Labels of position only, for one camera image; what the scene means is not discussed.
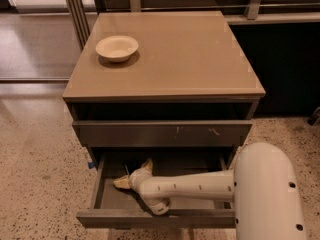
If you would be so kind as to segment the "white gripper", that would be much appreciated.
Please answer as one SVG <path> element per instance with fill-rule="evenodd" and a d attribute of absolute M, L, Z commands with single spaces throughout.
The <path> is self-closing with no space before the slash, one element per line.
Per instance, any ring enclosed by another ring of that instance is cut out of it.
<path fill-rule="evenodd" d="M 135 170 L 130 176 L 124 175 L 113 180 L 113 185 L 118 189 L 132 189 L 139 192 L 142 182 L 152 177 L 153 161 L 148 158 L 140 169 Z"/>

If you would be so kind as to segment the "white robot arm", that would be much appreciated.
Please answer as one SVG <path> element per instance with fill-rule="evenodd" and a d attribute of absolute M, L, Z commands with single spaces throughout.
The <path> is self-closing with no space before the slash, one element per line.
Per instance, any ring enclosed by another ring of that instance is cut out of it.
<path fill-rule="evenodd" d="M 134 190 L 155 215 L 169 211 L 172 197 L 232 202 L 237 240 L 307 240 L 293 165 L 274 145 L 246 146 L 232 170 L 170 177 L 152 171 L 147 159 L 113 185 Z"/>

